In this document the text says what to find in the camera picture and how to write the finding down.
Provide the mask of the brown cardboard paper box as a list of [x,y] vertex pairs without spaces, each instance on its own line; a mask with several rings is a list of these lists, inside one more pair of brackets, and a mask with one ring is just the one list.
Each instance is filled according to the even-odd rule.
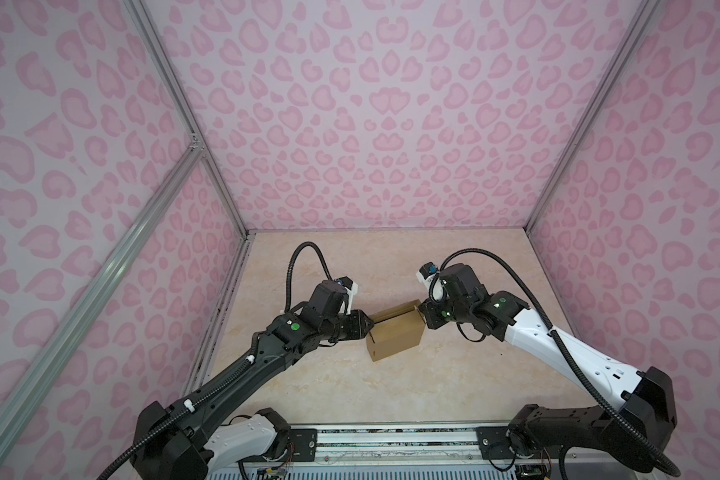
[[366,336],[366,346],[373,362],[420,344],[426,328],[420,305],[419,300],[414,300],[371,316],[373,327]]

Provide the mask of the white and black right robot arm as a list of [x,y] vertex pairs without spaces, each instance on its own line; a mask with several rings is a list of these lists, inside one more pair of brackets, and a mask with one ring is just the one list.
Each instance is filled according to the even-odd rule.
[[439,270],[428,262],[416,277],[427,289],[419,310],[428,328],[470,325],[481,339],[492,337],[530,354],[594,399],[587,408],[525,405],[507,427],[513,452],[528,457],[551,447],[585,448],[605,452],[635,472],[677,475],[664,453],[677,426],[668,374],[656,367],[640,370],[596,350],[511,292],[489,292],[466,264]]

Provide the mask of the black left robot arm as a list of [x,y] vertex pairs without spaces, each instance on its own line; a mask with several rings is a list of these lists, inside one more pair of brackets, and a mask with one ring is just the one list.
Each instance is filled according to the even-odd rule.
[[323,343],[362,340],[371,319],[352,306],[357,285],[347,277],[324,280],[311,298],[254,334],[251,346],[221,373],[164,407],[139,415],[126,459],[143,479],[204,479],[254,457],[281,462],[292,456],[290,426],[271,408],[228,424],[259,388]]

